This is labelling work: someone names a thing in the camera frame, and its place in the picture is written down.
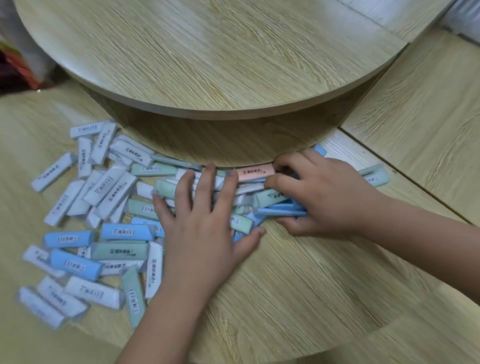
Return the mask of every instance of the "right hand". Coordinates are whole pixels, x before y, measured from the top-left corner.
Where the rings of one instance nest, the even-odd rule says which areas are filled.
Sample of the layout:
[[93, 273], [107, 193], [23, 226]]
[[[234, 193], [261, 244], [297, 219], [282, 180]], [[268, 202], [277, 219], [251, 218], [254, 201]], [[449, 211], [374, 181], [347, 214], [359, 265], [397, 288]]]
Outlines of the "right hand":
[[331, 232], [363, 235], [366, 226], [375, 219], [375, 211], [388, 199], [351, 165], [324, 158], [313, 149], [282, 154], [275, 158], [273, 165], [275, 170], [291, 168], [300, 177], [296, 180], [276, 173], [264, 184], [307, 208], [306, 217], [277, 219], [291, 235], [314, 236]]

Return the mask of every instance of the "hand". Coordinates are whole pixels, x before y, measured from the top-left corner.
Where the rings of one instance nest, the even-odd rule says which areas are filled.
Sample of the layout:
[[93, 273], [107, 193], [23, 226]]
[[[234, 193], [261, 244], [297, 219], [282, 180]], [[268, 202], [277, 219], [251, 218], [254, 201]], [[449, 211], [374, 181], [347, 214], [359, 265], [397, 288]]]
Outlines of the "hand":
[[290, 168], [299, 180], [282, 173], [267, 178], [265, 187], [290, 196], [307, 208], [308, 216], [277, 221], [292, 235], [346, 232], [362, 235], [375, 206], [387, 197], [351, 165], [324, 158], [313, 149], [287, 153], [274, 161], [276, 170]]
[[187, 171], [175, 190], [175, 213], [153, 195], [155, 212], [165, 230], [165, 268], [161, 289], [174, 290], [202, 306], [258, 246], [265, 228], [258, 227], [235, 244], [229, 228], [238, 174], [225, 178], [215, 208], [211, 209], [215, 166], [203, 171], [190, 202], [195, 173]]

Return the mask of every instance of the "wooden floor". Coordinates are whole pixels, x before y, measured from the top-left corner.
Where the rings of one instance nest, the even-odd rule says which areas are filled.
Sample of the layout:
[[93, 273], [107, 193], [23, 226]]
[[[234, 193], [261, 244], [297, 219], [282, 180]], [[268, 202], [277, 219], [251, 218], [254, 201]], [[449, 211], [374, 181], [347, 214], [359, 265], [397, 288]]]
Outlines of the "wooden floor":
[[[480, 199], [480, 187], [476, 177], [480, 167], [475, 161], [480, 152], [480, 104], [475, 76], [480, 73], [479, 65], [480, 49], [433, 29], [410, 46], [373, 88], [366, 84], [358, 94], [345, 96], [341, 100], [344, 108], [325, 118], [328, 122], [316, 130], [314, 141], [320, 141], [330, 157], [346, 160], [357, 169], [382, 158], [390, 164], [392, 178], [382, 192], [477, 223], [480, 205], [475, 201]], [[354, 107], [365, 93], [348, 115], [343, 109]], [[146, 133], [137, 132], [134, 123], [129, 123], [139, 116], [126, 109], [124, 113], [131, 116], [124, 121], [127, 132], [142, 135], [142, 141], [149, 144]], [[95, 308], [80, 325], [65, 325], [53, 333], [13, 302], [19, 285], [35, 285], [42, 277], [37, 269], [21, 263], [20, 255], [29, 244], [39, 243], [47, 231], [41, 224], [43, 215], [76, 171], [70, 171], [42, 195], [28, 188], [27, 182], [59, 151], [73, 150], [74, 143], [66, 136], [69, 125], [108, 114], [73, 82], [40, 94], [3, 97], [0, 114], [4, 165], [0, 177], [0, 218], [4, 223], [0, 232], [5, 241], [0, 255], [0, 304], [4, 308], [0, 334], [7, 344], [2, 348], [2, 359], [12, 364], [111, 363], [128, 339], [125, 312]], [[337, 128], [344, 117], [346, 120]], [[174, 133], [175, 127], [170, 127], [170, 133]], [[264, 133], [270, 128], [287, 134], [294, 130], [295, 118], [280, 126], [269, 119], [258, 127]], [[157, 140], [157, 134], [151, 139]], [[286, 145], [295, 147], [291, 139], [285, 140]], [[301, 143], [310, 143], [310, 139]], [[230, 148], [234, 154], [235, 147]], [[269, 145], [258, 148], [260, 152], [253, 149], [236, 162], [258, 163], [264, 158], [263, 150], [274, 150]], [[79, 226], [70, 221], [66, 228]], [[207, 311], [192, 361], [480, 363], [480, 308], [457, 291], [367, 242], [289, 239], [272, 222], [267, 223], [267, 229], [269, 237], [263, 247]], [[322, 278], [314, 280], [312, 275], [308, 280], [288, 282], [297, 276], [295, 269], [306, 269], [305, 264], [311, 264], [312, 269], [321, 267], [317, 276]], [[264, 286], [259, 283], [259, 277], [282, 271], [291, 272], [291, 277], [268, 278]], [[345, 290], [332, 288], [338, 284]], [[249, 286], [258, 287], [246, 291]], [[257, 290], [267, 290], [268, 295], [247, 302]], [[291, 297], [279, 295], [288, 291]], [[332, 301], [339, 292], [351, 296]], [[351, 297], [356, 304], [351, 304]], [[335, 312], [342, 312], [344, 325], [333, 321], [331, 313]], [[248, 317], [247, 313], [256, 316]], [[308, 326], [312, 320], [315, 325]], [[299, 322], [305, 326], [296, 327]], [[308, 354], [312, 355], [290, 360]]]

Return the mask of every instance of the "left hand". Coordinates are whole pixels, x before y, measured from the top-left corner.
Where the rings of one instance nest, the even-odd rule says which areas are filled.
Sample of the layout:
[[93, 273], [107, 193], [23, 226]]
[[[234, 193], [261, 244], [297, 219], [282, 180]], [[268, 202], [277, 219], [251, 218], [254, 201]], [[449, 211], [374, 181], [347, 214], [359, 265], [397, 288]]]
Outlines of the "left hand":
[[204, 307], [238, 265], [258, 246], [265, 228], [257, 227], [236, 243], [229, 228], [238, 174], [232, 172], [211, 209], [215, 166], [203, 171], [190, 202], [194, 172], [187, 171], [175, 190], [175, 213], [153, 195], [155, 212], [165, 230], [165, 267], [160, 291], [169, 290]]

